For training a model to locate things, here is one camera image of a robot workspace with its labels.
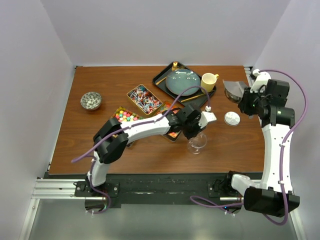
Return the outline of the clear glass jar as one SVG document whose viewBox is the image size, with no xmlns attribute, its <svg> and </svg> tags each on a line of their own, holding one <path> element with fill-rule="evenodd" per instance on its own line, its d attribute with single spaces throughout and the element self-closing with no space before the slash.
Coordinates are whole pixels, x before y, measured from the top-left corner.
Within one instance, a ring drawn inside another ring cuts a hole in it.
<svg viewBox="0 0 320 240">
<path fill-rule="evenodd" d="M 199 133 L 196 137 L 188 141 L 187 149 L 192 154 L 200 154 L 203 148 L 207 145 L 207 136 L 204 133 Z"/>
</svg>

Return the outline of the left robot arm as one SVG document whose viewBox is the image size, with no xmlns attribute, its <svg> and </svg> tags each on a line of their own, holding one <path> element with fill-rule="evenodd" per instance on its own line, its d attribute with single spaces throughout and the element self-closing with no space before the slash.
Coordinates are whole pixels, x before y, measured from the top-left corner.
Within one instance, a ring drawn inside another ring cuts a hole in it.
<svg viewBox="0 0 320 240">
<path fill-rule="evenodd" d="M 211 108 L 200 110 L 190 104 L 174 112 L 168 109 L 153 117 L 121 123 L 111 118 L 94 137 L 94 145 L 87 152 L 92 164 L 86 177 L 86 191 L 99 196 L 104 190 L 106 175 L 111 163 L 117 161 L 127 145 L 151 136 L 182 132 L 189 140 L 202 132 L 209 123 L 216 121 Z"/>
</svg>

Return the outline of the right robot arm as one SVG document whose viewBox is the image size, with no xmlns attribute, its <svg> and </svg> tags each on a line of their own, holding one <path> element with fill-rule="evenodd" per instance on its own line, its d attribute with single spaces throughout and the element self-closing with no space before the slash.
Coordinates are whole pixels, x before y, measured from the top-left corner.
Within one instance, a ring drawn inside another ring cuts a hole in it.
<svg viewBox="0 0 320 240">
<path fill-rule="evenodd" d="M 240 193 L 244 208 L 265 216 L 282 218 L 300 205 L 290 178 L 290 145 L 295 111 L 286 107 L 288 82 L 264 80 L 257 87 L 243 81 L 223 81 L 224 94 L 240 112 L 257 115 L 264 137 L 264 167 L 260 182 L 244 173 L 230 171 L 223 192 L 230 197 Z"/>
</svg>

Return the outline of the metal scoop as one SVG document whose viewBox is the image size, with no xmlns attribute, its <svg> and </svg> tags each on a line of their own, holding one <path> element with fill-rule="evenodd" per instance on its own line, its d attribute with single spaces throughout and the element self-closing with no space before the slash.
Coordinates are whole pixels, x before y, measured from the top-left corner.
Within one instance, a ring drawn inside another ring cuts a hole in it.
<svg viewBox="0 0 320 240">
<path fill-rule="evenodd" d="M 223 80 L 224 94 L 228 100 L 239 104 L 243 98 L 244 91 L 248 87 L 244 81 Z"/>
</svg>

